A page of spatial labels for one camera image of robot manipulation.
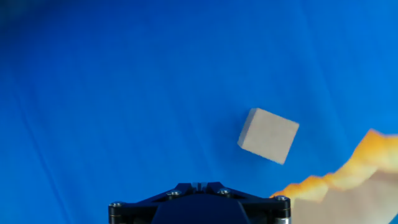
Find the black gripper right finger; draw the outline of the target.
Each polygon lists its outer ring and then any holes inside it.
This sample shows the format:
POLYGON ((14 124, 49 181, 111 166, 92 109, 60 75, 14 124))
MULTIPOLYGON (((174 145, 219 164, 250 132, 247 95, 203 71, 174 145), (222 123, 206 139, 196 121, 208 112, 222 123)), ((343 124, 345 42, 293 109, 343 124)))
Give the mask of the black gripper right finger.
POLYGON ((208 223, 291 223, 291 202, 283 195, 261 198, 219 182, 199 183, 198 193, 204 196, 199 205, 208 223))

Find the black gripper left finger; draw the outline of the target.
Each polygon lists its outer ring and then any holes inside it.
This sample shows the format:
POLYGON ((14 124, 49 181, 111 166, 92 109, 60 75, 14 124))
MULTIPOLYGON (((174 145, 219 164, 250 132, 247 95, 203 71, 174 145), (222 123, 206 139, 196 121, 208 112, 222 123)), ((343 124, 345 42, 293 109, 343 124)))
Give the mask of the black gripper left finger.
POLYGON ((184 183, 140 202, 112 202, 108 205, 109 224, 134 223, 138 217, 152 218, 162 203, 198 193, 199 190, 199 183, 184 183))

